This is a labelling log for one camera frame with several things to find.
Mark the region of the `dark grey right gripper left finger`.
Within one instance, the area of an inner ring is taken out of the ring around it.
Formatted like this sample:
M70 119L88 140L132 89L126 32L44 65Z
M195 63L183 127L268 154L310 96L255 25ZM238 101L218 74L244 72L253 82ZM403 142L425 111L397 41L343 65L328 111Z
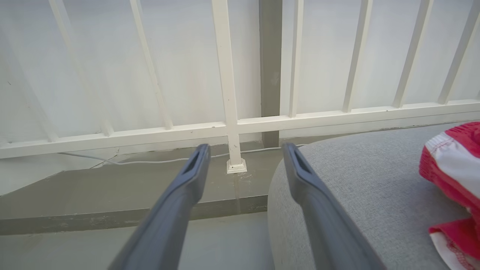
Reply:
M210 146L199 145L120 250L110 270L176 270L193 207L203 196Z

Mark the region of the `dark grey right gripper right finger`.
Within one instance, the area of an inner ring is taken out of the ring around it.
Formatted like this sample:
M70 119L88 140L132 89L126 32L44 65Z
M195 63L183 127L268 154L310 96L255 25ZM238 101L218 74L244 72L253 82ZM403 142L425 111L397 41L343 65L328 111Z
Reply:
M384 270L355 222L319 178L299 148L282 146L291 196L300 205L318 270Z

